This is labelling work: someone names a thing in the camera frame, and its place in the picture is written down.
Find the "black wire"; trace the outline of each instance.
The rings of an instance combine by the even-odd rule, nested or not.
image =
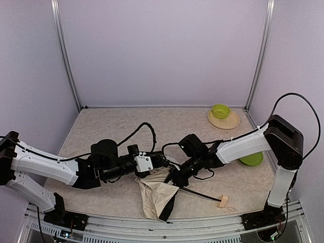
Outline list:
[[[129,140],[131,137],[133,137],[140,129],[142,126],[148,126],[148,128],[150,128],[151,132],[152,132],[152,137],[153,137],[153,146],[151,149],[151,152],[154,151],[155,149],[155,145],[156,145],[156,134],[154,131],[154,128],[152,127],[152,125],[150,123],[142,123],[141,125],[138,126],[138,128],[132,132],[129,136],[127,136],[124,140],[122,140],[119,144],[117,144],[117,146],[121,146],[123,143],[125,143],[127,140]]]
[[[12,142],[13,144],[15,144],[16,146],[20,147],[21,149],[29,152],[29,153],[33,153],[37,156],[40,156],[40,157],[43,157],[43,158],[47,158],[47,159],[50,159],[50,160],[54,160],[54,161],[61,161],[61,162],[66,162],[66,161],[70,161],[70,160],[74,160],[76,158],[80,158],[80,157],[83,157],[83,156],[87,156],[87,155],[90,155],[91,153],[84,153],[84,154],[81,154],[81,155],[78,155],[78,156],[75,156],[75,157],[72,157],[72,158],[65,158],[65,159],[60,159],[58,160],[57,158],[53,158],[53,157],[49,157],[49,156],[46,156],[44,154],[41,154],[41,153],[37,153],[33,150],[30,150],[28,148],[25,148],[23,147],[22,145],[20,145],[19,143],[17,143],[16,141],[14,141],[13,139],[11,138],[8,138],[6,136],[0,136],[0,138],[3,138],[3,139],[7,139],[8,141]]]
[[[315,115],[315,117],[316,117],[316,120],[317,120],[317,125],[318,125],[318,136],[317,136],[317,140],[316,140],[314,146],[313,146],[313,147],[308,151],[308,153],[303,157],[303,159],[305,159],[305,158],[308,157],[308,156],[311,154],[311,152],[314,151],[314,149],[318,146],[318,143],[319,143],[319,140],[320,140],[320,134],[321,134],[321,126],[320,126],[319,117],[318,117],[318,114],[317,114],[315,108],[313,107],[313,105],[312,105],[312,104],[311,104],[311,103],[310,103],[310,102],[309,102],[309,101],[308,101],[304,96],[302,96],[302,95],[300,95],[300,94],[298,94],[298,93],[290,92],[290,93],[286,93],[286,94],[282,95],[281,97],[279,97],[279,98],[277,99],[276,103],[275,103],[274,106],[273,106],[273,109],[272,109],[272,111],[271,111],[271,114],[270,114],[269,118],[267,119],[267,121],[266,121],[263,125],[260,126],[260,128],[263,128],[264,126],[266,126],[267,123],[270,121],[270,119],[271,119],[271,117],[272,117],[272,115],[273,115],[273,113],[274,113],[274,111],[275,111],[275,109],[276,109],[277,104],[279,103],[279,101],[282,100],[284,97],[286,97],[286,96],[290,96],[290,95],[294,95],[294,96],[298,96],[298,97],[302,98],[302,99],[303,99],[303,100],[304,100],[304,101],[305,101],[305,102],[310,106],[310,108],[312,109],[312,111],[313,111],[313,113],[314,113],[314,115]],[[248,135],[248,134],[251,134],[251,133],[253,133],[253,132],[257,131],[257,130],[258,130],[258,129],[256,128],[256,129],[254,129],[254,130],[252,130],[252,131],[250,131],[250,132],[248,132],[248,133],[242,134],[242,135],[240,135],[240,136],[238,136],[238,137],[236,137],[236,138],[233,138],[233,139],[227,139],[227,140],[214,140],[214,141],[211,141],[211,142],[205,142],[204,144],[212,144],[212,143],[215,143],[215,142],[229,142],[229,141],[233,141],[233,140],[239,139],[239,138],[241,138],[241,137],[244,137],[244,136],[246,136],[246,135]]]
[[[163,157],[166,159],[166,156],[164,154],[164,149],[167,147],[167,146],[170,146],[170,145],[178,145],[179,143],[166,143],[165,145],[162,146],[162,155]]]
[[[115,182],[117,182],[117,181],[119,181],[119,179],[121,178],[121,176],[119,176],[116,180],[114,180],[114,181],[110,181],[110,180],[108,180],[108,182],[109,183],[115,183]]]
[[[288,193],[287,193],[287,195],[286,195],[286,213],[287,213],[287,215],[286,215],[286,222],[285,222],[285,226],[283,227],[283,230],[282,230],[282,232],[280,233],[280,235],[279,235],[276,239],[274,239],[274,240],[279,239],[279,238],[283,235],[284,231],[286,230],[287,224],[288,224]]]
[[[180,187],[180,189],[181,189],[181,190],[184,190],[184,191],[187,191],[187,192],[190,192],[190,193],[192,193],[192,194],[198,195],[198,196],[202,196],[202,197],[205,197],[205,198],[208,198],[208,199],[214,200],[214,201],[221,201],[220,199],[217,199],[217,198],[214,198],[214,197],[211,197],[211,196],[207,196],[207,195],[201,194],[201,193],[199,193],[199,192],[196,192],[196,191],[190,190],[190,189],[185,188],[185,187]]]
[[[317,136],[317,141],[315,142],[315,144],[314,144],[314,146],[309,150],[309,152],[303,157],[303,159],[305,159],[305,158],[307,158],[308,156],[309,156],[309,154],[317,147],[317,145],[318,145],[318,143],[319,143],[319,140],[320,140],[320,134],[321,134],[321,127],[320,127],[320,121],[319,121],[319,117],[318,117],[318,115],[317,115],[317,112],[316,112],[316,110],[315,110],[315,108],[313,107],[313,105],[304,97],[304,96],[302,96],[302,95],[300,95],[300,94],[298,94],[298,93],[286,93],[286,94],[284,94],[284,95],[282,95],[281,97],[279,97],[279,99],[277,99],[277,101],[276,101],[276,103],[274,104],[274,106],[273,106],[273,109],[272,109],[272,111],[271,111],[271,114],[270,114],[270,116],[269,116],[269,118],[268,118],[268,120],[261,126],[261,128],[262,127],[264,127],[269,121],[270,121],[270,119],[271,119],[271,117],[272,117],[272,115],[273,115],[273,113],[274,113],[274,110],[276,109],[276,107],[277,107],[277,104],[279,103],[279,101],[280,100],[282,100],[284,97],[286,97],[286,96],[289,96],[289,95],[294,95],[294,96],[298,96],[298,97],[300,97],[300,98],[302,98],[309,106],[310,106],[310,108],[312,109],[312,111],[313,111],[313,113],[314,113],[314,115],[315,115],[315,117],[316,117],[316,120],[317,120],[317,125],[318,125],[318,136]]]
[[[44,239],[44,235],[43,235],[43,232],[42,232],[42,226],[41,226],[41,219],[39,217],[39,207],[37,207],[37,218],[38,218],[38,226],[39,226],[39,232],[40,232],[40,236],[42,237],[42,240],[44,243],[46,243],[46,240]]]
[[[212,177],[215,175],[215,172],[212,171],[211,169],[207,169],[207,170],[210,171],[210,172],[212,172],[213,174],[212,174],[211,176],[209,176],[209,177],[205,177],[205,178],[200,178],[200,177],[197,177],[197,176],[193,176],[193,177],[194,177],[195,179],[202,180],[202,181],[212,178]]]
[[[154,148],[155,148],[155,145],[156,145],[156,134],[155,134],[154,128],[152,127],[152,125],[150,123],[142,123],[131,135],[129,135],[124,140],[122,140],[119,144],[117,144],[117,146],[120,146],[123,143],[125,143],[127,140],[129,140],[135,133],[137,133],[141,129],[142,126],[148,126],[150,128],[151,132],[152,132],[152,136],[153,136],[153,146],[152,146],[151,152],[153,152],[154,151]],[[21,149],[23,149],[23,150],[25,150],[25,151],[27,151],[29,153],[33,153],[33,154],[35,154],[37,156],[40,156],[40,157],[43,157],[43,158],[47,158],[47,159],[50,159],[50,160],[53,160],[53,161],[66,162],[66,161],[74,160],[74,159],[77,159],[77,158],[81,158],[83,156],[91,155],[91,153],[84,153],[84,154],[80,154],[80,155],[77,155],[77,156],[72,157],[72,158],[65,158],[65,159],[58,160],[57,158],[53,158],[53,157],[50,157],[50,156],[47,156],[47,155],[44,155],[44,154],[35,152],[35,151],[30,150],[28,148],[25,148],[22,145],[20,145],[18,142],[14,141],[13,139],[8,138],[6,136],[0,136],[0,138],[4,138],[4,139],[9,140],[10,142],[12,142],[13,144],[15,144],[16,146],[20,147]]]

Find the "plate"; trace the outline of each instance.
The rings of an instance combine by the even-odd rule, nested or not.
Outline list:
[[[218,119],[213,116],[213,111],[210,110],[208,112],[208,120],[212,125],[214,125],[217,128],[224,129],[224,130],[230,130],[236,128],[239,123],[239,116],[231,110],[230,114],[225,119]]]

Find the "green bowl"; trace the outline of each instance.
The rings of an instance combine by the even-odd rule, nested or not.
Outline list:
[[[258,166],[263,160],[263,153],[254,153],[239,159],[243,164],[247,166]]]
[[[218,119],[225,119],[228,117],[231,109],[223,104],[217,104],[213,106],[213,116]]]

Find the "floor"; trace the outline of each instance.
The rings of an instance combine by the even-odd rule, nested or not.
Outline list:
[[[90,146],[102,139],[117,143],[134,131],[142,122],[149,122],[157,136],[156,150],[163,144],[178,142],[195,133],[202,141],[228,139],[250,131],[251,125],[241,109],[233,109],[240,117],[240,125],[233,130],[221,130],[212,126],[208,108],[112,108],[83,109],[70,130],[60,155],[71,157],[90,151]],[[127,145],[138,144],[142,151],[149,151],[152,137],[148,128],[142,128],[126,144],[119,155],[127,153]],[[178,146],[170,146],[166,154],[179,163],[188,158]],[[267,157],[258,167],[248,167],[239,161],[215,169],[215,176],[200,181],[190,178],[189,187],[214,197],[229,196],[228,205],[236,212],[220,209],[217,202],[180,191],[176,197],[170,218],[197,218],[250,212],[263,208],[273,182],[273,172]],[[199,177],[210,172],[201,171]],[[135,176],[122,177],[114,184],[104,184],[95,189],[81,190],[48,179],[45,188],[63,196],[67,210],[86,214],[144,218],[142,198]]]

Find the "cloth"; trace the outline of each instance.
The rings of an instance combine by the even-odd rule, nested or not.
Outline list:
[[[179,190],[177,186],[164,183],[169,170],[170,168],[163,168],[138,180],[146,218],[160,220],[159,217],[167,203]]]

